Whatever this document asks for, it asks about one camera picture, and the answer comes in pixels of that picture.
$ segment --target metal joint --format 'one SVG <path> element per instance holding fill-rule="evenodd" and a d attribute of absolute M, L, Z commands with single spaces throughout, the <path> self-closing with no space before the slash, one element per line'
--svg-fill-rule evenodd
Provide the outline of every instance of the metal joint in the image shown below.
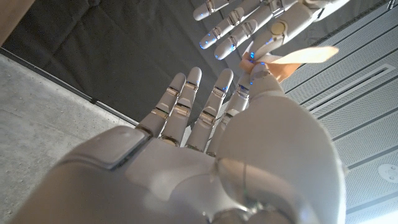
<path fill-rule="evenodd" d="M 216 153 L 215 152 L 206 152 L 206 154 L 208 156 L 211 156 L 211 157 L 216 157 Z"/>
<path fill-rule="evenodd" d="M 193 149 L 193 150 L 195 150 L 195 151 L 203 152 L 202 150 L 200 150 L 200 149 L 198 149 L 197 147 L 192 146 L 192 145 L 190 145 L 190 144 L 187 144 L 185 147 L 187 147 L 187 148 L 189 148 L 189 149 Z"/>
<path fill-rule="evenodd" d="M 168 114 L 168 113 L 162 111 L 162 110 L 159 109 L 159 108 L 153 109 L 153 110 L 151 111 L 151 113 L 153 113 L 154 115 L 160 116 L 161 118 L 163 118 L 163 119 L 165 119 L 165 120 L 169 117 L 169 114 Z"/>
<path fill-rule="evenodd" d="M 186 117 L 189 117 L 189 115 L 191 113 L 191 109 L 190 108 L 187 108 L 186 106 L 180 105 L 180 104 L 175 105 L 174 111 L 177 114 L 182 115 L 182 116 L 186 116 Z"/>
<path fill-rule="evenodd" d="M 149 128 L 146 128 L 146 127 L 143 126 L 142 124 L 138 124 L 138 126 L 136 126 L 136 129 L 143 130 L 143 131 L 145 131 L 146 133 L 148 133 L 150 137 L 154 137 L 154 133 L 153 133 Z"/>
<path fill-rule="evenodd" d="M 213 28 L 211 31 L 213 32 L 213 35 L 214 35 L 217 39 L 220 39 L 220 38 L 221 38 L 221 32 L 220 32 L 220 30 L 219 30 L 218 27 Z"/>
<path fill-rule="evenodd" d="M 221 120 L 221 123 L 226 126 L 229 123 L 229 121 L 231 121 L 232 117 L 233 116 L 230 115 L 229 113 L 225 113 L 224 118 Z"/>
<path fill-rule="evenodd" d="M 197 91 L 198 90 L 198 86 L 196 84 L 190 83 L 190 82 L 186 82 L 185 83 L 185 87 L 193 90 L 193 91 Z"/>
<path fill-rule="evenodd" d="M 208 114 L 206 111 L 202 111 L 199 115 L 199 119 L 201 119 L 205 124 L 213 127 L 214 124 L 216 123 L 216 118 L 211 115 Z"/>
<path fill-rule="evenodd" d="M 243 32 L 246 34 L 248 38 L 253 34 L 254 28 L 251 26 L 250 22 L 245 22 L 242 25 L 242 28 Z"/>
<path fill-rule="evenodd" d="M 207 1 L 206 2 L 207 9 L 209 10 L 209 13 L 212 14 L 214 10 L 214 4 L 213 1 Z"/>
<path fill-rule="evenodd" d="M 236 92 L 239 96 L 242 96 L 245 99 L 249 98 L 249 90 L 242 85 L 238 86 L 238 90 L 236 90 Z"/>
<path fill-rule="evenodd" d="M 231 21 L 232 25 L 236 26 L 241 22 L 241 16 L 237 10 L 233 10 L 229 14 L 229 20 Z"/>
<path fill-rule="evenodd" d="M 174 138 L 170 138 L 168 136 L 162 136 L 162 140 L 163 142 L 166 142 L 167 144 L 170 144 L 172 146 L 180 147 L 180 143 Z"/>
<path fill-rule="evenodd" d="M 212 93 L 214 93 L 214 95 L 216 95 L 217 97 L 220 97 L 220 98 L 224 98 L 225 97 L 225 92 L 223 90 L 220 90 L 217 87 L 214 87 Z"/>
<path fill-rule="evenodd" d="M 178 96 L 178 94 L 179 94 L 179 91 L 173 89 L 172 87 L 168 87 L 168 88 L 166 89 L 166 92 L 167 92 L 167 93 L 170 93 L 170 94 L 173 95 L 173 96 Z"/>
<path fill-rule="evenodd" d="M 277 16 L 281 15 L 283 12 L 285 12 L 285 8 L 282 4 L 282 0 L 276 0 L 276 1 L 270 2 L 269 7 L 270 7 L 274 17 L 277 17 Z"/>

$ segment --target robot finger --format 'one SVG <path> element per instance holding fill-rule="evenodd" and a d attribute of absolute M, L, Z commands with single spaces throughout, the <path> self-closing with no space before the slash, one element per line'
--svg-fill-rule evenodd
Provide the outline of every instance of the robot finger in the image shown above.
<path fill-rule="evenodd" d="M 155 138 L 159 137 L 184 83 L 185 75 L 182 73 L 176 74 L 156 107 L 138 124 L 137 128 L 145 130 Z"/>
<path fill-rule="evenodd" d="M 207 49 L 213 45 L 218 39 L 225 36 L 229 31 L 234 29 L 239 23 L 250 16 L 260 6 L 258 0 L 245 0 L 235 10 L 232 10 L 228 16 L 214 27 L 202 40 L 200 47 Z"/>
<path fill-rule="evenodd" d="M 211 138 L 209 147 L 206 151 L 206 154 L 209 156 L 216 157 L 217 149 L 220 145 L 220 139 L 224 133 L 226 125 L 233 116 L 246 109 L 249 100 L 250 85 L 250 74 L 245 73 L 239 79 L 236 90 L 228 102 L 228 106 L 226 107 L 223 116 L 220 118 L 221 121 L 218 123 L 214 135 Z"/>
<path fill-rule="evenodd" d="M 161 134 L 161 138 L 174 146 L 180 146 L 184 130 L 187 127 L 193 101 L 199 87 L 201 70 L 198 67 L 191 69 L 184 88 L 177 100 L 169 120 Z"/>
<path fill-rule="evenodd" d="M 200 21 L 233 1 L 234 0 L 207 0 L 194 10 L 193 18 L 196 21 Z"/>
<path fill-rule="evenodd" d="M 272 18 L 272 11 L 269 6 L 261 6 L 248 19 L 246 19 L 234 32 L 225 39 L 215 50 L 215 57 L 218 60 L 224 59 L 232 51 L 250 36 L 255 33 L 260 27 L 266 24 Z"/>
<path fill-rule="evenodd" d="M 254 66 L 250 74 L 250 82 L 252 85 L 249 91 L 249 103 L 264 95 L 286 97 L 279 82 L 264 63 Z"/>
<path fill-rule="evenodd" d="M 255 39 L 249 51 L 250 57 L 258 60 L 293 39 L 317 18 L 319 10 L 321 9 L 309 9 L 299 2 L 294 4 L 273 23 L 270 29 Z"/>
<path fill-rule="evenodd" d="M 210 137 L 211 130 L 216 122 L 217 114 L 221 108 L 232 79 L 232 70 L 226 68 L 221 72 L 213 87 L 213 91 L 207 99 L 205 108 L 200 113 L 199 118 L 192 129 L 185 147 L 200 152 L 205 151 L 206 143 Z"/>

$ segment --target robotic arm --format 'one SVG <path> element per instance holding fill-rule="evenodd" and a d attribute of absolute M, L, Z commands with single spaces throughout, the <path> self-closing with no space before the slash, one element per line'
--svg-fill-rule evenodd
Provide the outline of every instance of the robotic arm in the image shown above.
<path fill-rule="evenodd" d="M 196 67 L 175 76 L 136 129 L 115 127 L 68 153 L 11 223 L 343 223 L 331 141 L 265 65 L 242 77 L 228 111 L 249 108 L 203 153 L 232 75 L 221 73 L 186 147 Z"/>
<path fill-rule="evenodd" d="M 207 0 L 193 12 L 199 21 L 220 10 L 233 0 Z M 335 12 L 349 0 L 244 0 L 235 10 L 213 28 L 202 40 L 200 47 L 207 49 L 229 31 L 231 36 L 222 41 L 215 50 L 218 60 L 250 38 L 263 25 L 277 17 L 277 20 L 262 33 L 250 48 L 253 60 L 280 47 L 293 39 L 312 22 L 319 21 Z"/>

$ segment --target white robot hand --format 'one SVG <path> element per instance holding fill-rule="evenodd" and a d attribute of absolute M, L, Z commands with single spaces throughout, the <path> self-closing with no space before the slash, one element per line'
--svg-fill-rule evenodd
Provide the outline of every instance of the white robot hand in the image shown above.
<path fill-rule="evenodd" d="M 293 39 L 312 22 L 319 21 L 339 9 L 349 0 L 244 0 L 227 18 L 213 28 L 202 40 L 200 47 L 207 49 L 229 31 L 231 36 L 215 50 L 218 60 L 224 59 L 237 46 L 260 29 L 271 18 L 277 20 L 252 44 L 250 56 L 257 60 L 266 53 Z M 199 21 L 226 6 L 233 0 L 207 0 L 193 12 Z"/>
<path fill-rule="evenodd" d="M 232 76 L 221 72 L 186 147 L 196 67 L 175 76 L 136 129 L 115 127 L 68 153 L 11 223 L 343 223 L 330 139 L 266 65 L 239 81 L 217 147 L 203 153 Z"/>

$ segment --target concrete floor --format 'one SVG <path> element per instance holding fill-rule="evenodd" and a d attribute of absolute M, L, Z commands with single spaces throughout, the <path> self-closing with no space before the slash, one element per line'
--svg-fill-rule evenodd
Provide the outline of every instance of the concrete floor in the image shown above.
<path fill-rule="evenodd" d="M 3 55 L 0 86 L 0 223 L 76 145 L 132 126 Z"/>

